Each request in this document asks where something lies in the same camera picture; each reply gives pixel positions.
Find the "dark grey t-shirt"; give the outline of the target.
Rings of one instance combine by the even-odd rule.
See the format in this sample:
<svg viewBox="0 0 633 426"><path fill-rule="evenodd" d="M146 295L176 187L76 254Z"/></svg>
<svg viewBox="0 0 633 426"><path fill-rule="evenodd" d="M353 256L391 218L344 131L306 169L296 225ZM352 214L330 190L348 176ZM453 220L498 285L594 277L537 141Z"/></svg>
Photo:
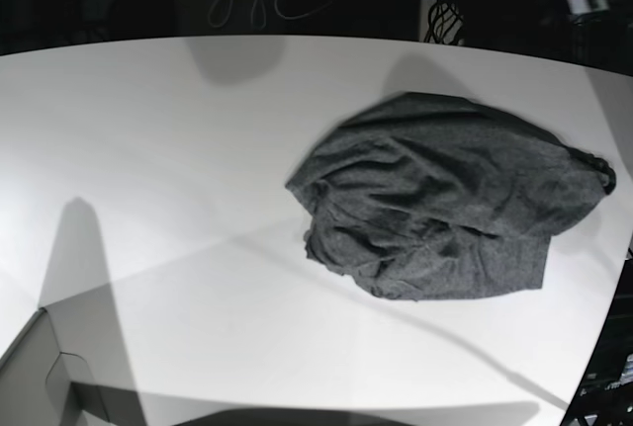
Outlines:
<svg viewBox="0 0 633 426"><path fill-rule="evenodd" d="M542 287L548 250L615 189L602 158L471 100L402 93L342 122L287 182L307 256L389 300Z"/></svg>

